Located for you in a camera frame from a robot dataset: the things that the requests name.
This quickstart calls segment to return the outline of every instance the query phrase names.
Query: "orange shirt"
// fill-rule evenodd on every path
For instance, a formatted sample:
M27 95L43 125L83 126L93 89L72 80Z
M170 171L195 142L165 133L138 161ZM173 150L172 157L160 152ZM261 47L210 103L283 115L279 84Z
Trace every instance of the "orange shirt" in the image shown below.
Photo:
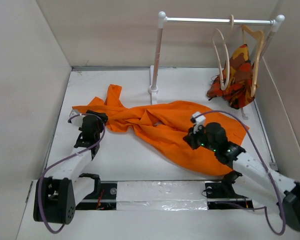
M210 111L210 108L189 101L126 108L119 100L121 90L121 86L111 84L105 102L95 97L87 106L72 108L81 113L87 110L106 113L106 126L111 131L125 133L132 128L138 137L183 168L213 176L231 171L228 166L218 162L212 151L203 147L192 150L183 140L188 129L193 127L190 121L192 114L198 111L204 113ZM220 123L228 140L241 145L246 131L239 122L221 113L210 113L205 117L206 124Z

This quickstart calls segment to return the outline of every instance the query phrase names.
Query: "white floor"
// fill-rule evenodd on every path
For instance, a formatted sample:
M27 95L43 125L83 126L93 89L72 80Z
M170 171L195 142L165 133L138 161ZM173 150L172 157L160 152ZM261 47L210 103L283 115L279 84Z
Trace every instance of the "white floor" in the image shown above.
M225 110L242 119L240 110L228 106L222 98L208 101L207 90L216 68L163 68L158 74L158 103L184 100L200 103L213 110ZM110 84L122 86L120 100L128 108L149 105L149 70L121 71L82 71L72 72L65 93L55 137L47 165L68 156L78 137L79 131L67 123L72 106L87 105L95 96L106 99ZM249 115L243 122L250 127L256 145L266 162L271 157L263 134L260 120L252 103L244 108ZM258 158L248 137L242 146ZM140 180L202 180L211 179L186 169L182 169L165 158L151 145L135 136L133 131L118 134L106 130L95 159L86 169L88 173L99 174L102 181L140 181Z
M158 75L158 102L169 103L186 100L206 105L214 110L226 110L241 118L241 112L231 109L227 103L216 98L208 101L206 92L211 77L217 74L210 68L164 68ZM71 153L79 131L67 123L72 106L86 105L93 97L105 99L109 84L122 86L121 101L130 108L149 105L150 73L148 70L83 71L72 72L61 109L56 134L52 144L48 166ZM250 132L265 161L270 153L254 104L245 108L249 115L243 122ZM246 137L242 146L254 157L256 153ZM100 150L85 169L87 173L99 174L102 181L140 180L202 180L211 179L172 164L152 146L138 139L133 132L116 134L107 130ZM34 222L35 184L32 187L20 226L18 240L300 240L300 233L287 227L282 237L275 236L267 226L262 212L244 210L115 210L76 211L72 223L58 235L48 232L42 222ZM282 221L270 215L275 229Z

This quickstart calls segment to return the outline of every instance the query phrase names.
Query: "cable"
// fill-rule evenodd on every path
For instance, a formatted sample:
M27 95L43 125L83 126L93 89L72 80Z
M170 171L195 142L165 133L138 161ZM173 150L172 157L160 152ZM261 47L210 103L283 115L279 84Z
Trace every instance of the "cable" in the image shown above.
M270 182L271 182L271 184L273 185L275 195L276 195L276 197L277 197L277 199L278 199L279 212L280 212L280 216L281 216L281 219L282 219L282 229L281 229L281 231L280 231L280 232L276 232L276 231L274 230L274 228L272 227L272 225L270 224L270 221L269 221L268 212L267 212L267 207L264 207L264 214L265 214L266 222L268 223L269 228L272 230L272 232L273 232L274 234L276 234L276 235L278 235L278 236L283 235L283 234L285 233L285 230L286 230L286 224L287 224L287 221L286 221L286 217L285 217L284 207L283 207L282 202L281 202L281 197L280 197L279 189L278 189L278 187L277 187L277 185L276 185L276 182L275 182L274 178L272 177L271 173L269 172L269 168L268 168L268 166L266 165L265 161L263 160L263 158L262 158L262 156L261 156L261 154L260 154L260 152L259 152L259 150L258 150L258 148L257 148L257 146L256 146L256 144L255 144L255 142L254 142L254 140L253 140L253 138L252 138L252 136L251 136L249 130L247 129L246 125L245 125L239 118L237 118L237 117L236 117L235 115L233 115L232 113L227 112L227 111L223 111L223 110L211 110L211 111L206 111L206 112L201 113L200 115L196 116L195 118L204 116L204 115L206 115L206 114L211 114L211 113L223 113L223 114L227 114L227 115L233 117L234 119L236 119L236 120L243 126L243 128L244 128L245 131L246 131L246 133L248 134L249 139L250 139L250 141L251 141L251 143L252 143L252 145L253 145L253 147L254 147L254 149L255 149L255 151L256 151L256 154L258 155L258 157L259 157L259 159L260 159L260 161L261 161L261 164L262 164L264 170L268 173Z
M101 205L100 201L102 199L102 196L104 195L104 192L105 192L105 190L103 189L102 192L101 192L100 197L98 198L98 203L96 205L96 209L95 210L98 210L98 208L100 207L100 205Z
M47 168L44 170L44 172L42 173L42 175L41 175L41 177L40 177L40 179L39 179L39 185L38 185L38 205L39 205L39 211L40 211L40 215L41 215L41 218L42 218L42 221L43 221L45 227L46 227L46 228L49 230L49 232L52 233L52 234L60 233L60 231L64 228L65 225L62 224L62 226L61 226L58 230L53 230L53 229L50 227L50 225L49 225L49 223L48 223L48 221L47 221L47 218L46 218L46 215L45 215L45 212L44 212L43 203L42 203L42 184L43 184L43 181L44 181L44 178L45 178L46 173L47 173L50 169L52 169L52 168L55 167L56 165L61 164L61 163L63 163L64 161L67 161L67 160L69 160L69 159L71 159L71 158L73 158L73 157L75 157L75 156L77 156L77 155L79 155L79 154L82 154L82 153L84 153L84 152L86 152L86 151L89 151L89 150L93 149L94 147L98 146L99 143L101 142L101 140L104 138L104 135L105 135L105 132L106 132L106 126L105 126L103 120L102 120L100 117L98 117L97 115L94 115L94 114L91 114L91 113L80 113L80 114L77 114L77 115L74 115L74 116L70 117L68 121L71 121L72 119L74 119L74 118L76 118L76 117L78 117L78 116L88 116L88 115L92 115L92 116L97 117L97 118L98 118L99 120L101 120L101 122L103 123L103 131L102 131L102 135L101 135L100 139L99 139L95 144L93 144L93 145L91 145L91 146L89 146L89 147L87 147L87 148L85 148L85 149L83 149L83 150L81 150L81 151L78 151L78 152L76 152L76 153L73 153L73 154L71 154L70 156L67 156L67 157L61 159L60 161L55 162L55 163L52 164L51 166L47 167Z
M266 209L265 206L256 207L256 208L246 208L246 207L240 206L239 204L236 204L236 203L233 203L233 202L227 202L227 201L217 201L217 202L215 202L215 204L228 204L230 206L235 207L236 209L242 209L242 210L253 210L253 211L255 211L255 210Z

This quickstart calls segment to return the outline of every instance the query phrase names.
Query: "patterned garment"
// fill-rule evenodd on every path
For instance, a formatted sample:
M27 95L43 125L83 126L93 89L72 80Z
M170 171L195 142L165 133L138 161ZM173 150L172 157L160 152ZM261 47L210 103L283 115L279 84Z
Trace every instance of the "patterned garment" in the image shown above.
M223 80L226 81L226 65L222 70ZM225 90L220 88L220 75L218 75L207 92L209 98L223 97L229 102L230 107L240 109L251 103L255 97L251 97L253 78L253 66L249 59L248 45L237 48L230 58L230 78Z

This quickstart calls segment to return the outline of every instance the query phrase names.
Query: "white wall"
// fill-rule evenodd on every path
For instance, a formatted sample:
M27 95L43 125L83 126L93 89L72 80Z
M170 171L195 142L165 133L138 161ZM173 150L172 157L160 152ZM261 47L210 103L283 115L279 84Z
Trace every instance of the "white wall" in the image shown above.
M264 59L300 146L300 0L286 0L280 12L285 21Z
M300 0L280 1L285 21L258 75L256 100L280 171L300 180Z
M150 66L154 63L158 12L168 17L268 20L277 0L37 0L72 66ZM163 31L163 66L216 67L215 27L169 23ZM242 44L236 26L232 52Z
M35 0L0 0L0 240L13 240L71 71Z

